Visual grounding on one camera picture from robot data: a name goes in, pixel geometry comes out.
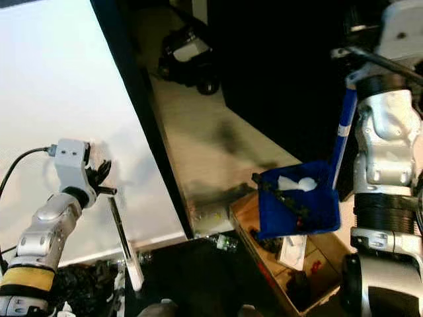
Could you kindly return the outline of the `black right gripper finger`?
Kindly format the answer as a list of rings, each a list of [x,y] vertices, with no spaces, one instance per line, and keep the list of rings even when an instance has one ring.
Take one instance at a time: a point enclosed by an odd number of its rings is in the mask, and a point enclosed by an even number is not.
[[[343,46],[330,51],[330,58],[341,67],[362,67],[371,61],[373,52],[360,46]]]

